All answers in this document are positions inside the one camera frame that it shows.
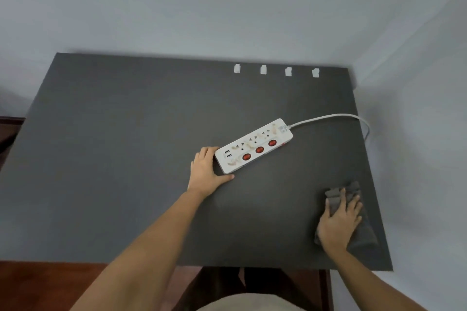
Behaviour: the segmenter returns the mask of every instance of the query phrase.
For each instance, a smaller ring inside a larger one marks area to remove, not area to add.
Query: desk
[[[347,69],[266,65],[58,53],[0,175],[0,259],[110,262],[185,191],[202,146],[357,114]],[[203,202],[179,264],[332,268],[313,243],[323,192],[358,180],[380,245],[354,254],[392,269],[359,122],[292,131]]]

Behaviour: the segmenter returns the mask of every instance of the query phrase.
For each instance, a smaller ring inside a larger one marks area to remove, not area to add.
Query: white cable
[[[356,118],[360,121],[362,121],[363,123],[365,123],[367,125],[367,128],[368,128],[368,131],[367,131],[367,134],[365,135],[365,141],[367,140],[368,136],[370,135],[370,125],[369,123],[364,120],[363,118],[359,117],[359,116],[356,116],[354,114],[350,114],[350,113],[335,113],[335,114],[328,114],[326,116],[321,116],[321,117],[316,117],[316,118],[312,118],[312,119],[307,119],[306,121],[301,121],[301,122],[297,122],[293,125],[290,125],[288,126],[287,128],[289,129],[292,129],[293,127],[296,127],[296,126],[299,126],[301,124],[305,124],[305,123],[309,123],[309,122],[314,122],[314,121],[318,121],[320,119],[326,119],[326,118],[331,118],[331,117],[352,117],[352,118]]]

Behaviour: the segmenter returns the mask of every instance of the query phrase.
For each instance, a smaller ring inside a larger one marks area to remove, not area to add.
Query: dark pants
[[[195,311],[242,293],[273,294],[304,310],[319,310],[280,269],[245,268],[245,286],[238,278],[239,271],[235,267],[203,267],[172,311]]]

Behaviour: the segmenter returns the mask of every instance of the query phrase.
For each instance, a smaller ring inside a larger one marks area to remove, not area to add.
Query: white wall
[[[467,310],[466,20],[451,0],[355,90],[394,264],[377,274],[429,310]],[[335,309],[357,309],[332,280]]]
[[[25,115],[56,52],[350,65],[410,0],[0,0],[0,115]]]

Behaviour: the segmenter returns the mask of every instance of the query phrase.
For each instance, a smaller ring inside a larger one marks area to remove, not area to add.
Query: white power strip
[[[214,155],[219,163],[222,172],[225,174],[232,173],[240,167],[245,166],[249,162],[258,159],[270,151],[278,148],[281,145],[289,142],[293,135],[290,131],[291,128],[301,124],[327,119],[332,117],[352,117],[358,119],[366,124],[368,131],[365,135],[365,141],[370,134],[370,125],[366,120],[357,115],[349,113],[335,113],[328,114],[322,117],[308,119],[287,126],[282,119],[276,119],[274,122],[261,127],[247,136],[240,138],[220,149],[217,149]]]

